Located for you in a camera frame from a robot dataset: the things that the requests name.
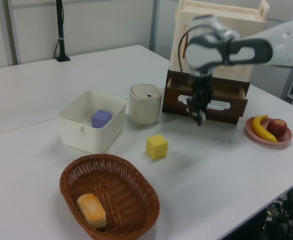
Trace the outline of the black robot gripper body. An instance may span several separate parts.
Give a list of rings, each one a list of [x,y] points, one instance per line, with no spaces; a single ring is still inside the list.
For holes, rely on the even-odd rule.
[[[192,99],[211,101],[213,97],[213,75],[190,75],[189,85],[192,89]]]

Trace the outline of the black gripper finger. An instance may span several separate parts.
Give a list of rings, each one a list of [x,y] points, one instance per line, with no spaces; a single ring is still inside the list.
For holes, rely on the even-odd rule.
[[[207,107],[209,103],[209,98],[207,96],[199,96],[197,103],[197,111],[198,111],[198,120],[197,124],[202,125],[203,122],[206,121],[206,113],[207,113]]]
[[[197,109],[197,106],[195,105],[193,99],[191,97],[189,97],[186,100],[186,103],[187,103],[187,112],[188,112],[189,116],[193,117],[193,119],[195,121],[197,121],[198,120],[198,109]]]

